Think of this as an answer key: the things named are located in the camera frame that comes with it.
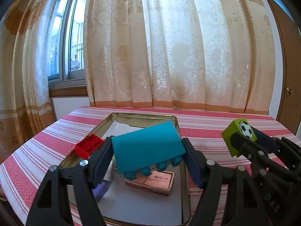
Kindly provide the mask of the copper card box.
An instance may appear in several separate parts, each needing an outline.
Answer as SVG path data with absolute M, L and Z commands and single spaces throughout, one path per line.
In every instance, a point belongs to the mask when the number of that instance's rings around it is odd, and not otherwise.
M 125 179 L 125 184 L 157 194 L 170 195 L 174 176 L 175 173 L 170 171 L 159 172 L 157 170 L 152 170 L 151 175 L 149 176 L 138 174 L 134 180 Z

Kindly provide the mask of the purple foam block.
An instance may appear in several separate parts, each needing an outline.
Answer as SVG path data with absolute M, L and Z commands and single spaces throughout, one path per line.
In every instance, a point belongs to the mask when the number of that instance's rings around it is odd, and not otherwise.
M 106 194 L 106 192 L 109 190 L 112 182 L 110 181 L 103 181 L 95 189 L 92 190 L 94 198 L 96 202 L 99 202 L 102 197 Z

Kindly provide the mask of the red toy brick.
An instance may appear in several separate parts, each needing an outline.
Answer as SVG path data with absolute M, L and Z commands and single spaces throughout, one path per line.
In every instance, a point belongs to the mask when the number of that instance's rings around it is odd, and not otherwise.
M 88 159 L 94 151 L 98 150 L 102 146 L 103 143 L 104 140 L 95 134 L 91 134 L 76 144 L 74 150 L 79 157 Z

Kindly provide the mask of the teal toy brick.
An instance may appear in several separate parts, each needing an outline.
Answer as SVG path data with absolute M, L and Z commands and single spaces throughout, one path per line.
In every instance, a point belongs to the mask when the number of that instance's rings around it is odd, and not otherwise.
M 112 138 L 117 171 L 128 180 L 136 173 L 151 174 L 151 167 L 164 171 L 168 165 L 178 166 L 186 150 L 172 121 Z

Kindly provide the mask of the brown wooden door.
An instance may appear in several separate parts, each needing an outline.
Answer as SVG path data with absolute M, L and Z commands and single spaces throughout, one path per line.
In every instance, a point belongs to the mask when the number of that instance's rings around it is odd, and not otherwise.
M 300 33 L 294 21 L 274 1 L 267 0 L 280 36 L 283 76 L 277 121 L 296 134 L 300 124 Z M 293 95 L 286 94 L 286 88 Z

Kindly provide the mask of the red striped tablecloth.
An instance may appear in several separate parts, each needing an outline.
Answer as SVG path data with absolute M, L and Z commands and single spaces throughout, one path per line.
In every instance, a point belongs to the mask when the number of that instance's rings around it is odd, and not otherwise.
M 189 138 L 196 150 L 223 166 L 234 168 L 241 164 L 250 172 L 250 162 L 244 157 L 231 157 L 221 136 L 233 120 L 245 117 L 252 127 L 263 133 L 286 137 L 300 146 L 300 140 L 292 132 L 268 115 L 80 107 L 27 141 L 1 164 L 1 186 L 22 223 L 26 223 L 34 196 L 48 168 L 59 165 L 74 150 L 76 143 L 113 112 L 175 116 L 181 135 Z

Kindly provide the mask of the gold metal tin tray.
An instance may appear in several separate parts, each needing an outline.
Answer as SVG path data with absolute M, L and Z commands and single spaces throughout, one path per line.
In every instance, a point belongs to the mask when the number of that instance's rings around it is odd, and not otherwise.
M 119 131 L 121 124 L 127 124 L 130 126 L 131 130 L 138 130 L 140 128 L 147 128 L 157 124 L 161 124 L 166 121 L 172 121 L 175 128 L 179 128 L 178 120 L 172 115 L 152 115 L 152 114 L 138 114 L 138 113 L 111 113 L 105 120 L 100 124 L 95 126 L 92 130 L 87 131 L 84 136 L 87 137 L 91 134 L 104 139 L 108 136 L 107 132 L 111 131 L 113 135 L 116 135 Z M 182 195 L 182 224 L 185 225 L 190 218 L 190 198 L 189 189 L 187 182 L 187 173 L 185 169 L 185 164 L 181 162 L 179 165 L 183 167 L 180 171 L 185 175 L 181 179 L 181 195 Z M 106 223 L 113 225 L 139 225 L 139 224 L 129 224 L 129 223 L 118 223 L 111 219 L 104 217 Z

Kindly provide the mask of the brass door knob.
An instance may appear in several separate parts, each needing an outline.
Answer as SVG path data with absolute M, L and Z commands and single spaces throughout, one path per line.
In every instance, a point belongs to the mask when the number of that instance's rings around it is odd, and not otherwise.
M 286 94 L 288 94 L 289 96 L 293 95 L 293 90 L 289 87 L 286 88 Z

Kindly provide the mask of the white paper tray liner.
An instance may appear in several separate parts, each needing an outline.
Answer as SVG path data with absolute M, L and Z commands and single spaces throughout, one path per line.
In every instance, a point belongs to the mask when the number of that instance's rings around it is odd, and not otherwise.
M 109 189 L 98 202 L 101 213 L 118 223 L 181 225 L 181 179 L 185 177 L 180 171 L 182 167 L 168 166 L 166 173 L 174 173 L 174 180 L 170 194 L 164 195 L 127 185 L 113 163 L 109 167 L 108 179 L 112 180 Z

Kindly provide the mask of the left side curtain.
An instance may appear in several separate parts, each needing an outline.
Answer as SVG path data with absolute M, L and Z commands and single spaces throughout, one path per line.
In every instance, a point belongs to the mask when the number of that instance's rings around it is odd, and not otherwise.
M 14 0 L 1 19 L 1 161 L 54 122 L 46 62 L 57 0 Z

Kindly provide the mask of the cream floral curtain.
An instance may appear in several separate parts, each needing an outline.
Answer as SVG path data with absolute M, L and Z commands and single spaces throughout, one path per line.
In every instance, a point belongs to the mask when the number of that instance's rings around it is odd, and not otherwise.
M 267 114 L 275 52 L 262 0 L 87 0 L 92 106 Z

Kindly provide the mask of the window with metal frame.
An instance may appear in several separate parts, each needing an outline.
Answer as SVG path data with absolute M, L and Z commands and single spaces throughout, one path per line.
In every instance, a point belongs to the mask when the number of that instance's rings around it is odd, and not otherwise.
M 85 82 L 84 19 L 87 0 L 57 0 L 50 27 L 46 65 L 49 89 L 80 87 Z

